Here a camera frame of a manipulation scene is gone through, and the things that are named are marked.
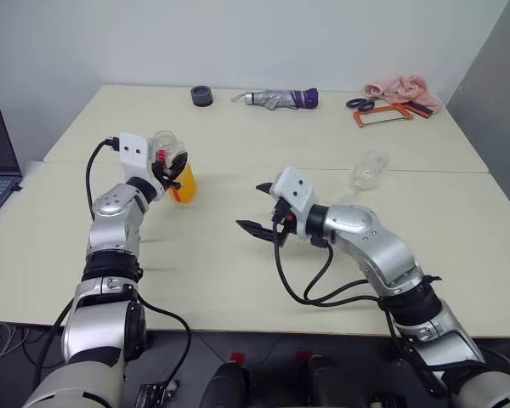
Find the pink cloth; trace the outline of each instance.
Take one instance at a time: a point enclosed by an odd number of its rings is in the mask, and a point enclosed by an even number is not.
[[[402,104],[413,100],[432,109],[434,113],[442,109],[442,102],[428,91],[425,80],[417,75],[367,83],[363,87],[363,94],[368,98],[382,98],[389,104]]]

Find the white wall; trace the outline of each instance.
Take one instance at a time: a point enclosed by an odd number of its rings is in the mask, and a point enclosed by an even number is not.
[[[41,158],[103,83],[356,90],[419,74],[450,98],[506,0],[0,0],[0,104]]]

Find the gray floor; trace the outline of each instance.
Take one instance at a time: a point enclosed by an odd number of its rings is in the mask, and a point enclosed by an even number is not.
[[[162,381],[180,356],[185,341],[182,332],[152,332],[153,345],[127,368],[122,407],[132,408],[141,383]],[[510,355],[510,339],[484,340],[483,345]],[[181,384],[170,407],[197,407],[213,373],[233,352],[246,355],[250,371],[252,406],[277,407],[305,404],[299,381],[297,351],[331,356],[354,380],[348,386],[368,397],[375,392],[394,391],[408,399],[409,406],[446,407],[429,398],[405,363],[388,361],[389,341],[379,337],[286,335],[263,333],[195,333],[189,356],[177,378]],[[41,342],[29,344],[35,359]],[[48,361],[60,360],[60,345],[54,342]],[[499,360],[488,363],[506,370]],[[21,348],[0,362],[0,407],[20,407],[31,392],[33,367]]]

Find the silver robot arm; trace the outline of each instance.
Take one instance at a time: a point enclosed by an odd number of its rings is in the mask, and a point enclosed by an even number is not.
[[[461,408],[504,406],[498,405],[502,401],[510,406],[510,376],[485,365],[473,339],[434,293],[431,282],[438,278],[422,272],[410,248],[383,228],[373,211],[318,205],[312,185],[293,167],[258,189],[277,200],[273,220],[284,226],[279,245],[288,232],[303,239],[317,236],[355,259],[380,307],[393,316],[402,337],[400,351],[430,394],[450,393]],[[274,231],[260,224],[238,224],[258,238],[275,239]]]
[[[25,408],[117,407],[125,365],[144,351],[139,226],[150,202],[176,184],[164,178],[150,140],[121,133],[118,142],[126,183],[93,204],[86,266],[62,337],[66,365],[43,380]]]

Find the yellow bottle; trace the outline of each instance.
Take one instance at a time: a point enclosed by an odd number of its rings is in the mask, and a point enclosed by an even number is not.
[[[169,130],[161,130],[155,133],[157,142],[157,160],[164,163],[166,168],[170,168],[173,160],[180,154],[185,153],[183,142],[179,142],[176,136]],[[185,168],[174,181],[181,184],[178,190],[168,189],[170,197],[177,202],[190,202],[196,194],[196,181],[190,164],[185,163]]]

